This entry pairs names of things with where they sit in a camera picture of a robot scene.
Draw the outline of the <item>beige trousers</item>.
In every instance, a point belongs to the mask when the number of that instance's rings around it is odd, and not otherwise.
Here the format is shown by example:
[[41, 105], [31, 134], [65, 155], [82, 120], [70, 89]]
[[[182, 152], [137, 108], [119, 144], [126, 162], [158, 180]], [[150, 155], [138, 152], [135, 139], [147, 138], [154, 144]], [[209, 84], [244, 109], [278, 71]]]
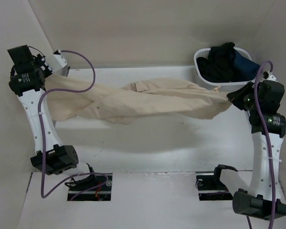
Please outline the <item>beige trousers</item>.
[[226, 111], [231, 103], [225, 92], [208, 90], [183, 79], [155, 78], [129, 83], [122, 88], [94, 84], [80, 93], [88, 82], [53, 74], [46, 79], [46, 89], [64, 88], [70, 92], [47, 95], [51, 117], [65, 121], [74, 117], [105, 120], [114, 124], [129, 124], [145, 116], [181, 114], [211, 120]]

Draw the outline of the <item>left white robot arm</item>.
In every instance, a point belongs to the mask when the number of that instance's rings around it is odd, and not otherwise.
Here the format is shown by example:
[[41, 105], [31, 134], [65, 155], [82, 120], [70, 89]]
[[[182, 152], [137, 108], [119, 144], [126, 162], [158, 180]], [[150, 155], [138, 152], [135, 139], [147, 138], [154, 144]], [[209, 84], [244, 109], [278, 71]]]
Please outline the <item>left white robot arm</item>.
[[81, 184], [86, 190], [93, 190], [97, 186], [93, 168], [79, 162], [75, 148], [60, 140], [47, 104], [45, 80], [65, 68], [67, 60], [61, 51], [33, 55], [28, 45], [8, 49], [8, 54], [13, 61], [9, 87], [22, 104], [34, 137], [36, 155], [30, 158], [31, 164], [47, 175], [70, 169], [77, 176], [83, 175]]

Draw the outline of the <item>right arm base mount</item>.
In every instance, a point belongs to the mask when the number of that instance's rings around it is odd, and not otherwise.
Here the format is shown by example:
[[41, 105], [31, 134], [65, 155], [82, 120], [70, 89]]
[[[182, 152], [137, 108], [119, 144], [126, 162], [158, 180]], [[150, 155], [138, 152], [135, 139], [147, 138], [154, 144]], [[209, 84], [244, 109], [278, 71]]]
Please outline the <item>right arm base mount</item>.
[[228, 188], [220, 181], [222, 170], [238, 171], [235, 167], [219, 164], [211, 172], [198, 172], [196, 174], [195, 187], [198, 190], [200, 201], [222, 201], [232, 200], [233, 196]]

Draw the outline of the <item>black garment in basket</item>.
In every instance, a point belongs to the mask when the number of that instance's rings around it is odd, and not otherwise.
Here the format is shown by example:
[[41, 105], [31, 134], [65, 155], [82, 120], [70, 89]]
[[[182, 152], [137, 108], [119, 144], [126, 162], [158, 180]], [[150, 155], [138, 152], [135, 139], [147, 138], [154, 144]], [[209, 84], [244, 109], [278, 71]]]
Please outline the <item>black garment in basket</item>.
[[201, 76], [212, 83], [228, 83], [235, 76], [235, 44], [224, 43], [221, 46], [211, 47], [207, 58], [198, 57], [197, 67]]

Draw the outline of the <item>white laundry basket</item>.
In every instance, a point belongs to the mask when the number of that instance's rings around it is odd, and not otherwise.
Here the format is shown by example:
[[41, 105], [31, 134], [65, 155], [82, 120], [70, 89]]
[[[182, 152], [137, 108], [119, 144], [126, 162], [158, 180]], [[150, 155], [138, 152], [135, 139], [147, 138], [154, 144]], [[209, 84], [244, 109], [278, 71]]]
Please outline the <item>white laundry basket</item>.
[[[209, 52], [210, 52], [210, 49], [211, 48], [205, 48], [205, 49], [200, 49], [198, 50], [195, 54], [194, 54], [194, 64], [195, 64], [195, 68], [196, 68], [196, 73], [197, 73], [197, 76], [198, 76], [198, 84], [204, 88], [207, 88], [207, 89], [211, 89], [213, 87], [217, 87], [217, 86], [221, 86], [222, 90], [223, 91], [226, 91], [226, 92], [231, 92], [231, 91], [235, 91], [241, 87], [243, 87], [244, 85], [246, 85], [249, 81], [245, 81], [245, 82], [228, 82], [228, 83], [212, 83], [212, 82], [209, 82], [207, 80], [205, 80], [199, 70], [198, 70], [198, 67], [197, 67], [197, 61], [196, 59], [198, 57], [204, 57], [204, 58], [207, 58]], [[238, 51], [242, 56], [250, 59], [251, 61], [252, 58], [251, 56], [243, 49], [240, 49], [240, 48], [236, 48], [234, 47], [235, 51]]]

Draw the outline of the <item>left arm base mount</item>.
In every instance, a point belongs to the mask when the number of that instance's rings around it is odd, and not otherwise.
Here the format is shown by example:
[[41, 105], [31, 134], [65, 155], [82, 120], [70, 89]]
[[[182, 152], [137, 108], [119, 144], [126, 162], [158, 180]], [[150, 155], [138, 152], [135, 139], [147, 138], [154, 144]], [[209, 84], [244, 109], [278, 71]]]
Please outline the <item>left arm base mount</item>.
[[112, 195], [112, 174], [90, 175], [86, 178], [74, 179], [64, 185], [68, 188], [68, 201], [110, 201]]

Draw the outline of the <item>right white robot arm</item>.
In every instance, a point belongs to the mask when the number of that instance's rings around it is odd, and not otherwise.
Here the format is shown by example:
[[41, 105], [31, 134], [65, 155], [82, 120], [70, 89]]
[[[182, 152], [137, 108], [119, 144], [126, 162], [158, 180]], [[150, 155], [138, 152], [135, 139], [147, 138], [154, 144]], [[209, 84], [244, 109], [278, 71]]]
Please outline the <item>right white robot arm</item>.
[[227, 94], [228, 101], [249, 112], [254, 143], [253, 173], [247, 185], [232, 166], [218, 165], [212, 184], [226, 186], [233, 196], [236, 214], [270, 221], [286, 216], [286, 204], [281, 202], [278, 184], [279, 154], [286, 134], [286, 119], [277, 111], [285, 88], [281, 83], [264, 80], [249, 82], [241, 89]]

